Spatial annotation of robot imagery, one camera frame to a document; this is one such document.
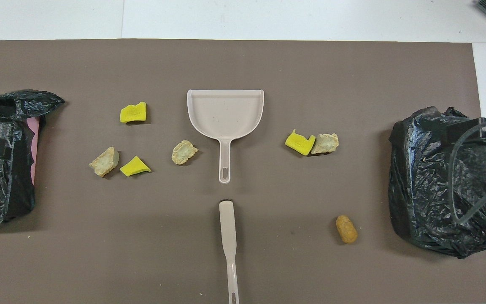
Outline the brown oval nugget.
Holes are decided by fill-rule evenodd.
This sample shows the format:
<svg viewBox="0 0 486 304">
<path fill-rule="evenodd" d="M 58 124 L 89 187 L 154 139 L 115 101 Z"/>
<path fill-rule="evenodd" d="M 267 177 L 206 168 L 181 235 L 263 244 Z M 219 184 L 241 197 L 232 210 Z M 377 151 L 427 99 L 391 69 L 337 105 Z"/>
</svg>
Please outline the brown oval nugget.
<svg viewBox="0 0 486 304">
<path fill-rule="evenodd" d="M 345 244 L 353 244 L 358 238 L 358 232 L 352 220 L 346 215 L 339 215 L 335 221 L 336 229 Z"/>
</svg>

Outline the large beige rock chunk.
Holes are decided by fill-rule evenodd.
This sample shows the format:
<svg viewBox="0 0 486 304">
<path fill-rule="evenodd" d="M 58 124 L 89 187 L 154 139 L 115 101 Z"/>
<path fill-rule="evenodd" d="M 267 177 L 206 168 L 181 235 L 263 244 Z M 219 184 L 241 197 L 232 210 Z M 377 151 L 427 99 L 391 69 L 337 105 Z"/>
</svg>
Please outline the large beige rock chunk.
<svg viewBox="0 0 486 304">
<path fill-rule="evenodd" d="M 88 166 L 99 177 L 104 177 L 116 168 L 119 163 L 119 152 L 114 147 L 108 147 L 102 154 L 97 156 Z"/>
</svg>

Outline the small beige orange rock chunk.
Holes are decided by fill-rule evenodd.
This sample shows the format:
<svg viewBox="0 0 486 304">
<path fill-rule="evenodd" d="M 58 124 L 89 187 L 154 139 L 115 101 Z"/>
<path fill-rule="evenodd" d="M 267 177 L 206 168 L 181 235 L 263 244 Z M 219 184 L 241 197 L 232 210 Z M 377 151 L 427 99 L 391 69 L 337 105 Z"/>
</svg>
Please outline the small beige orange rock chunk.
<svg viewBox="0 0 486 304">
<path fill-rule="evenodd" d="M 199 149 L 196 148 L 190 141 L 182 140 L 173 148 L 171 159 L 174 164 L 183 165 L 189 161 L 189 159 L 195 156 L 197 152 L 199 152 Z"/>
</svg>

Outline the beige plastic dustpan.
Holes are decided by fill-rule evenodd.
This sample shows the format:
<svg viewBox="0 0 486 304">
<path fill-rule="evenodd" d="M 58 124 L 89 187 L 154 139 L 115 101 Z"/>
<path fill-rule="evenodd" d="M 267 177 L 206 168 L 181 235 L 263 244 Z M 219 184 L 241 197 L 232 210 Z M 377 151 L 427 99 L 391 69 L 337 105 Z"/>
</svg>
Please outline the beige plastic dustpan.
<svg viewBox="0 0 486 304">
<path fill-rule="evenodd" d="M 253 132 L 264 112 L 264 90 L 187 91 L 188 116 L 201 134 L 219 143 L 219 181 L 231 181 L 231 144 Z"/>
</svg>

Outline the yellow sponge block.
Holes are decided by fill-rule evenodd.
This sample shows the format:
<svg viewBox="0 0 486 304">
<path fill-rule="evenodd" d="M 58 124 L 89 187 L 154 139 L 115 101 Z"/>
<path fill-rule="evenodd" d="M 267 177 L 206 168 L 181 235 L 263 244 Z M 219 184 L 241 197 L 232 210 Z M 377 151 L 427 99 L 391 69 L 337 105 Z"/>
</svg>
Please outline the yellow sponge block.
<svg viewBox="0 0 486 304">
<path fill-rule="evenodd" d="M 119 120 L 121 123 L 142 122 L 147 119 L 147 104 L 143 101 L 136 105 L 128 105 L 120 110 Z"/>
</svg>

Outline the right black trash bag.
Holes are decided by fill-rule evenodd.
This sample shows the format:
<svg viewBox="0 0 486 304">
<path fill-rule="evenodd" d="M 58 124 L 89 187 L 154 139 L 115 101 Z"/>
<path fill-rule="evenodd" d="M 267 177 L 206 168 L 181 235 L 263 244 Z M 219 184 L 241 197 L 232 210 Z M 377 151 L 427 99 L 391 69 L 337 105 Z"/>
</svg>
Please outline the right black trash bag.
<svg viewBox="0 0 486 304">
<path fill-rule="evenodd" d="M 454 162 L 451 209 L 453 146 L 442 146 L 440 136 L 448 125 L 466 120 L 471 119 L 453 108 L 440 112 L 429 106 L 395 123 L 389 137 L 389 210 L 395 233 L 414 246 L 457 258 L 486 250 L 486 204 L 466 223 L 451 217 L 453 212 L 463 217 L 486 194 L 486 146 L 462 144 Z"/>
</svg>

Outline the yellow green sponge wedge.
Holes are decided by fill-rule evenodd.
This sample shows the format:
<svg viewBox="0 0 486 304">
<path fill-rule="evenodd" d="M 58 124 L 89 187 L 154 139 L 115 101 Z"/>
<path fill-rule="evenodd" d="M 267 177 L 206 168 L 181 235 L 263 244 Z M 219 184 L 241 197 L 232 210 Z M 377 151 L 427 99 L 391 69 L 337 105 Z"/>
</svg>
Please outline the yellow green sponge wedge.
<svg viewBox="0 0 486 304">
<path fill-rule="evenodd" d="M 135 156 L 127 164 L 120 167 L 120 171 L 125 176 L 130 177 L 144 172 L 151 172 L 151 168 L 139 156 Z"/>
</svg>

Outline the pale grey beige rock chunk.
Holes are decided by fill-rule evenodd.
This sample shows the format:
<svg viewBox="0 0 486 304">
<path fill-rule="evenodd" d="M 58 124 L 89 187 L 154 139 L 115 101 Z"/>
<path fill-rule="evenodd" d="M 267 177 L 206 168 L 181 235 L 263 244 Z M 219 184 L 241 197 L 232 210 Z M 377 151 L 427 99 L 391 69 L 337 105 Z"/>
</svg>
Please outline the pale grey beige rock chunk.
<svg viewBox="0 0 486 304">
<path fill-rule="evenodd" d="M 311 154 L 326 154 L 335 152 L 339 146 L 339 137 L 336 133 L 321 133 L 316 137 Z"/>
</svg>

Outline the notched yellow sponge piece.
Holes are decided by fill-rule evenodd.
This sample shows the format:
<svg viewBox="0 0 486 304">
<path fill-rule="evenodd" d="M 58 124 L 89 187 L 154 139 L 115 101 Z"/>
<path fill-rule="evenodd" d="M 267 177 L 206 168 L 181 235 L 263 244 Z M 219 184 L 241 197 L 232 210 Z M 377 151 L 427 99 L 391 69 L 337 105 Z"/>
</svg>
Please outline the notched yellow sponge piece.
<svg viewBox="0 0 486 304">
<path fill-rule="evenodd" d="M 296 133 L 296 129 L 289 134 L 285 140 L 285 145 L 303 156 L 308 156 L 316 142 L 316 137 L 314 135 L 308 138 Z"/>
</svg>

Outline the brown table mat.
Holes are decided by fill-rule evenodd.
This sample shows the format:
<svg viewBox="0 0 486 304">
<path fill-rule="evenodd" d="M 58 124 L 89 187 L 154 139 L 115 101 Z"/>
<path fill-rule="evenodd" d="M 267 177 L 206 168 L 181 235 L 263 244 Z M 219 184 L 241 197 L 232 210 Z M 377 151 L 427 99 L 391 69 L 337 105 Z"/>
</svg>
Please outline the brown table mat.
<svg viewBox="0 0 486 304">
<path fill-rule="evenodd" d="M 65 104 L 39 139 L 35 209 L 0 225 L 0 304 L 228 304 L 219 202 L 232 200 L 241 303 L 482 303 L 486 251 L 465 259 L 397 236 L 390 131 L 427 106 L 480 115 L 472 46 L 324 41 L 0 41 L 0 94 Z M 187 91 L 264 90 L 258 127 L 231 144 L 199 133 Z M 147 104 L 147 119 L 120 110 Z M 289 134 L 336 133 L 303 156 Z M 174 164 L 173 148 L 199 152 Z M 119 152 L 104 177 L 88 166 Z M 151 168 L 120 167 L 139 156 Z M 345 244 L 348 216 L 358 232 Z"/>
</svg>

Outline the beige handled black bristle brush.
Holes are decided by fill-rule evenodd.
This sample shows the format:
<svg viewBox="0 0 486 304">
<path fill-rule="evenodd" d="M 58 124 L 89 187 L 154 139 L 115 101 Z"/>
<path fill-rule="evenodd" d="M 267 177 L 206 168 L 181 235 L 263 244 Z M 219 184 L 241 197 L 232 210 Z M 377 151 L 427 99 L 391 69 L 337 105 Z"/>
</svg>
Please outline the beige handled black bristle brush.
<svg viewBox="0 0 486 304">
<path fill-rule="evenodd" d="M 227 267 L 228 303 L 240 304 L 237 280 L 237 230 L 235 209 L 232 201 L 224 200 L 219 204 L 221 239 Z"/>
</svg>

